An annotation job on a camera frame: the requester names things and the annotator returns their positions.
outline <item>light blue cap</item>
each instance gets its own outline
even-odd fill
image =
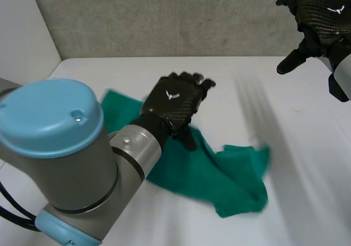
[[[54,241],[64,246],[99,246],[95,239],[42,209],[35,219],[35,226]]]
[[[25,157],[57,158],[88,146],[104,115],[94,92],[70,80],[23,86],[0,102],[0,141]]]

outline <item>carbon fiber hand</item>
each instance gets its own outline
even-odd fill
[[[144,102],[141,114],[153,113],[160,116],[172,132],[172,136],[189,150],[196,149],[188,124],[207,91],[216,85],[210,79],[203,82],[203,76],[183,72],[161,77]]]
[[[351,32],[351,0],[278,0],[295,16],[305,38],[278,66],[278,73],[294,70],[309,57],[328,57],[329,48]]]

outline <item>black cable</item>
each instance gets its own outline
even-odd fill
[[[10,88],[4,91],[0,91],[0,98],[5,96],[6,94],[10,93],[11,91],[15,90],[16,88]],[[13,224],[16,224],[22,228],[26,228],[31,231],[37,231],[38,228],[35,226],[35,215],[31,214],[27,210],[25,210],[20,204],[18,204],[14,198],[7,192],[5,187],[2,185],[0,182],[0,192],[1,194],[10,202],[10,204],[19,212],[21,212],[23,215],[28,217],[29,219],[25,219],[19,216],[16,216],[15,214],[9,212],[8,210],[4,209],[2,206],[0,206],[0,216],[3,217],[4,219],[12,222]]]
[[[9,192],[7,192],[7,190],[5,189],[5,187],[2,185],[1,181],[0,181],[0,192],[1,194],[5,197],[5,199],[8,200],[8,202],[11,203],[11,205],[18,210],[19,212],[21,212],[23,215],[25,215],[26,217],[35,220],[35,216],[33,214],[31,214],[30,212],[28,212],[27,210],[25,210],[20,204],[17,203],[17,201],[14,200],[14,198],[9,194]]]
[[[38,230],[38,228],[35,226],[34,220],[18,217],[15,214],[4,209],[2,206],[0,206],[0,216],[20,227],[26,228],[31,231],[40,232],[40,230]]]

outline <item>wrist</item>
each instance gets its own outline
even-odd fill
[[[334,73],[339,64],[351,54],[351,33],[345,35],[340,40],[334,42],[328,49],[327,57],[329,59],[332,72]]]
[[[162,150],[171,135],[171,131],[165,125],[164,120],[154,113],[145,113],[129,124],[138,125],[150,132],[156,138]]]

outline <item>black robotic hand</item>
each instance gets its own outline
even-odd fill
[[[196,149],[189,128],[191,117],[206,98],[207,91],[216,85],[210,79],[202,81],[203,76],[198,73],[171,73],[161,77],[141,108],[142,115],[152,113],[161,117],[173,138],[188,150]]]
[[[306,58],[321,56],[327,57],[335,70],[351,53],[347,49],[351,45],[351,0],[277,0],[276,5],[288,6],[298,31],[304,33],[298,49],[278,65],[278,73],[286,74],[306,62]],[[336,98],[348,100],[333,75],[329,87]]]

